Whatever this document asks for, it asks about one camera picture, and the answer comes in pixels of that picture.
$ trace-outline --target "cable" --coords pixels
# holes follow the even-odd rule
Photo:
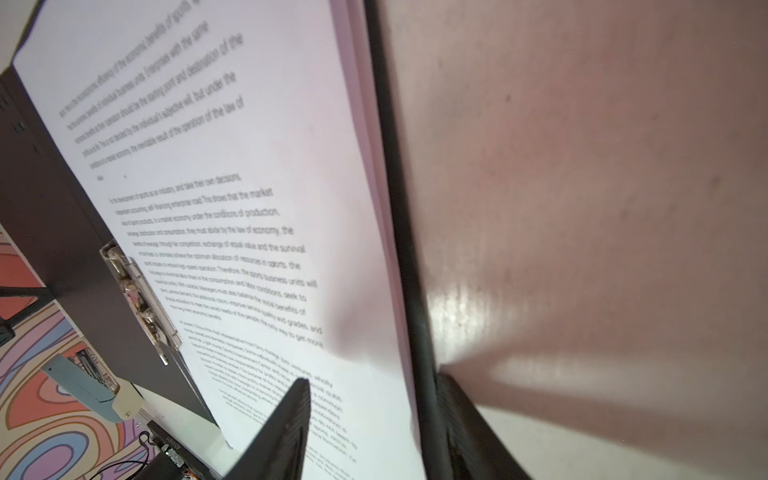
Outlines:
[[[123,465],[125,463],[140,463],[141,464],[141,468],[139,468],[136,472],[134,472],[133,475],[131,475],[130,477],[126,478],[125,480],[133,480],[134,478],[136,478],[136,476],[142,470],[144,470],[144,467],[147,466],[147,463],[149,462],[149,455],[150,455],[149,445],[144,443],[144,440],[141,439],[142,435],[146,435],[148,441],[149,441],[150,436],[149,436],[149,432],[146,432],[146,431],[144,431],[144,432],[139,434],[139,443],[141,443],[141,446],[143,446],[147,450],[147,458],[145,458],[143,462],[139,462],[138,460],[123,460],[121,462],[115,462],[115,463],[113,463],[111,465],[107,465],[106,467],[103,467],[101,470],[99,470],[98,472],[94,473],[93,476],[90,477],[88,480],[94,480],[94,478],[96,478],[100,473],[102,473],[102,472],[104,472],[106,470],[109,470],[110,468],[115,467],[117,465]]]
[[[112,465],[107,465],[106,467],[102,468],[98,472],[94,473],[94,476],[90,477],[88,480],[94,480],[94,478],[96,478],[98,476],[98,474],[100,474],[100,473],[102,473],[102,472],[104,472],[106,470],[109,470],[112,467],[115,467],[117,465],[121,465],[121,464],[124,464],[124,463],[138,463],[138,464],[141,464],[142,468],[144,467],[144,465],[146,465],[145,462],[139,462],[138,460],[123,460],[122,462],[115,462]]]

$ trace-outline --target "white paper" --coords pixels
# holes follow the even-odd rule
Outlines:
[[[423,478],[329,4],[49,0],[14,65],[228,442],[306,376],[304,478]]]

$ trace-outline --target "pink wall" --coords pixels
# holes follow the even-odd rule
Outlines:
[[[764,478],[768,4],[382,17],[440,363],[483,405]],[[591,478],[582,453],[531,467]]]

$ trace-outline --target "book page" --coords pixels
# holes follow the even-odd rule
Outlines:
[[[49,0],[14,66],[227,441],[303,376],[304,478],[423,478],[329,3]]]

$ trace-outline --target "book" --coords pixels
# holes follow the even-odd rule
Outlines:
[[[355,5],[49,1],[14,66],[227,441],[305,377],[304,478],[423,478]]]

